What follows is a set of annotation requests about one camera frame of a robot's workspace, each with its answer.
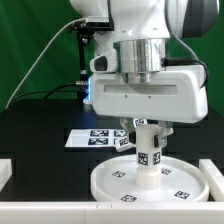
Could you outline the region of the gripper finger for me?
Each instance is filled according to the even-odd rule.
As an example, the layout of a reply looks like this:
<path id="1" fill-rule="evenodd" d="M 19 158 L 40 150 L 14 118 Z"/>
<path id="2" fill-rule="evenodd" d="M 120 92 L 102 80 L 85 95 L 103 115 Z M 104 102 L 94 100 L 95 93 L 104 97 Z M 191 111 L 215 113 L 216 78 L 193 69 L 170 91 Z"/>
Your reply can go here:
<path id="1" fill-rule="evenodd" d="M 123 130 L 127 133 L 127 137 L 130 143 L 136 143 L 136 129 L 133 124 L 132 118 L 121 118 L 120 124 Z"/>
<path id="2" fill-rule="evenodd" d="M 167 146 L 167 137 L 173 134 L 173 123 L 169 121 L 158 122 L 159 132 L 154 136 L 154 146 L 164 148 Z"/>

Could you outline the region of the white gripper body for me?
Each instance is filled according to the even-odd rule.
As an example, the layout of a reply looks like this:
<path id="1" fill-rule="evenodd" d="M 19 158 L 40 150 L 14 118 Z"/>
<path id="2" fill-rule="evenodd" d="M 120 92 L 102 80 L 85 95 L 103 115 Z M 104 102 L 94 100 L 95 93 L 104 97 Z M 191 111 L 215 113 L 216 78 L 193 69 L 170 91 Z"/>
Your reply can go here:
<path id="1" fill-rule="evenodd" d="M 129 84 L 120 74 L 94 74 L 90 97 L 98 115 L 196 123 L 208 113 L 201 65 L 167 66 L 150 83 Z"/>

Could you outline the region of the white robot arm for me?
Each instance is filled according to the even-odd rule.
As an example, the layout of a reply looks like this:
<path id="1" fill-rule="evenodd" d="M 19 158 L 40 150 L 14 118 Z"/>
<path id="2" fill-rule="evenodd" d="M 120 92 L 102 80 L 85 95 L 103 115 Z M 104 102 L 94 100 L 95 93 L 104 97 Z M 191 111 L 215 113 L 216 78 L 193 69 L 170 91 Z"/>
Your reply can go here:
<path id="1" fill-rule="evenodd" d="M 127 135 L 123 151 L 137 143 L 147 120 L 156 122 L 152 141 L 166 144 L 172 124 L 196 123 L 208 113 L 207 68 L 196 55 L 169 58 L 166 41 L 200 37 L 215 24 L 219 0 L 70 0 L 94 33 L 89 97 L 99 115 L 118 117 Z"/>

